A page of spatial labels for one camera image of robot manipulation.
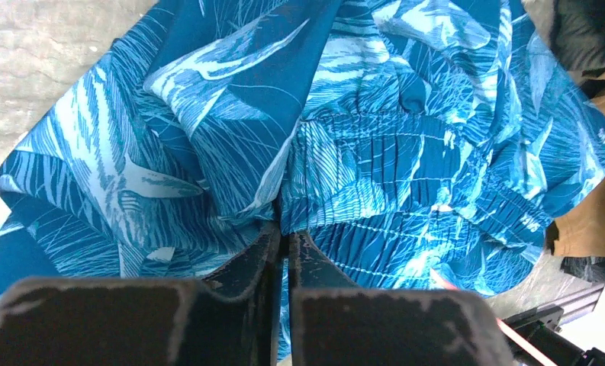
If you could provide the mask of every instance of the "wrinkled cloth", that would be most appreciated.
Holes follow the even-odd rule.
[[[0,168],[0,293],[202,276],[277,220],[362,286],[499,294],[602,136],[517,0],[162,0]]]
[[[605,90],[592,102],[605,115]],[[556,218],[555,224],[554,255],[605,257],[605,179],[578,206]]]
[[[555,0],[544,37],[570,71],[605,68],[605,0]]]

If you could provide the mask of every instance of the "blue dress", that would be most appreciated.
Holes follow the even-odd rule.
[[[162,0],[0,168],[0,294],[202,276],[277,220],[362,286],[492,296],[604,175],[519,0]]]

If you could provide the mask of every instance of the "tropical leaf print fabric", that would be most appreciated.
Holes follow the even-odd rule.
[[[203,276],[277,220],[362,286],[492,296],[604,175],[517,0],[162,0],[1,167],[0,294]]]

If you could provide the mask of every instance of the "concrete floor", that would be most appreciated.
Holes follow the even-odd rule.
[[[526,0],[548,26],[550,0]],[[0,164],[54,101],[154,0],[0,0]],[[0,225],[8,214],[0,202]],[[545,257],[517,288],[490,299],[505,317],[589,287]]]

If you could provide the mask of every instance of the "dark gray fabric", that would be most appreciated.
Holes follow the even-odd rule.
[[[561,264],[564,273],[588,282],[605,282],[605,258],[565,258]]]
[[[605,67],[605,0],[555,0],[549,44],[570,71]]]

